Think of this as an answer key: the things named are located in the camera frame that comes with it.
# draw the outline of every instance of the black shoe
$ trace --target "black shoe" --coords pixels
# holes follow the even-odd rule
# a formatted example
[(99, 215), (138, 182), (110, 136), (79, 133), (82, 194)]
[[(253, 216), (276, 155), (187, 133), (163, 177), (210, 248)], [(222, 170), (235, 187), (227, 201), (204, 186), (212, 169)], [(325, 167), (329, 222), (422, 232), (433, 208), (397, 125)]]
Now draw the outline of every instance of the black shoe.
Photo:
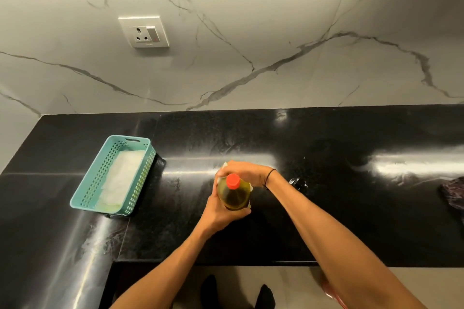
[(256, 300), (255, 309), (274, 309), (276, 307), (276, 302), (272, 291), (268, 286), (263, 284), (261, 290), (258, 294), (258, 299)]
[(219, 305), (216, 277), (209, 275), (201, 284), (200, 302), (203, 309), (222, 309)]

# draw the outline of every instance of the oil bottle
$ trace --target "oil bottle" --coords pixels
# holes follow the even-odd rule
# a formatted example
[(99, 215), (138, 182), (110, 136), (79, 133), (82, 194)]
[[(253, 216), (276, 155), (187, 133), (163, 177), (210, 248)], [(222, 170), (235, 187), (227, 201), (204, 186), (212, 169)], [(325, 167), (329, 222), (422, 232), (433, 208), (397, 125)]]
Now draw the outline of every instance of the oil bottle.
[(240, 210), (250, 207), (250, 193), (253, 187), (243, 181), (239, 175), (230, 174), (217, 181), (217, 195), (229, 210)]

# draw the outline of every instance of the switch plate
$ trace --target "switch plate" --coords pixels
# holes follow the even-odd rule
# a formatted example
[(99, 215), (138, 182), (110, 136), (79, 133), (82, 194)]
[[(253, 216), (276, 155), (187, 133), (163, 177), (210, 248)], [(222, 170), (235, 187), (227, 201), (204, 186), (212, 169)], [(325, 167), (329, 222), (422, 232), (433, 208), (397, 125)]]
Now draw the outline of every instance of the switch plate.
[(159, 16), (119, 17), (119, 23), (133, 48), (169, 47)]

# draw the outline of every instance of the white electrical socket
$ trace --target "white electrical socket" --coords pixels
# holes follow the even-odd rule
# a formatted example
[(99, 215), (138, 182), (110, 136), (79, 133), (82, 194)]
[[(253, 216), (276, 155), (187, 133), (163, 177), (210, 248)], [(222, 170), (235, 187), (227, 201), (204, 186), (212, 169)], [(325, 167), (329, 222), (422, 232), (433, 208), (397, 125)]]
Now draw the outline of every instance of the white electrical socket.
[(119, 17), (119, 23), (134, 48), (169, 47), (159, 16)]

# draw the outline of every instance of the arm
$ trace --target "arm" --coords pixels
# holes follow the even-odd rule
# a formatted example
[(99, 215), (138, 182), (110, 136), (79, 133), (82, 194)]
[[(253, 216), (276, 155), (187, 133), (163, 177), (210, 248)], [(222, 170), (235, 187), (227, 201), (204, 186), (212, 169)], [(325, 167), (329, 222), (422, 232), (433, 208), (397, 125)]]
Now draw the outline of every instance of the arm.
[(248, 208), (227, 210), (217, 196), (216, 186), (215, 179), (205, 211), (192, 234), (161, 264), (124, 292), (110, 309), (169, 308), (205, 242), (231, 221), (251, 212)]
[[(218, 176), (237, 173), (262, 187), (270, 167), (229, 162)], [(266, 186), (280, 201), (329, 282), (349, 308), (423, 309), (423, 304), (363, 242), (294, 189), (277, 171)]]

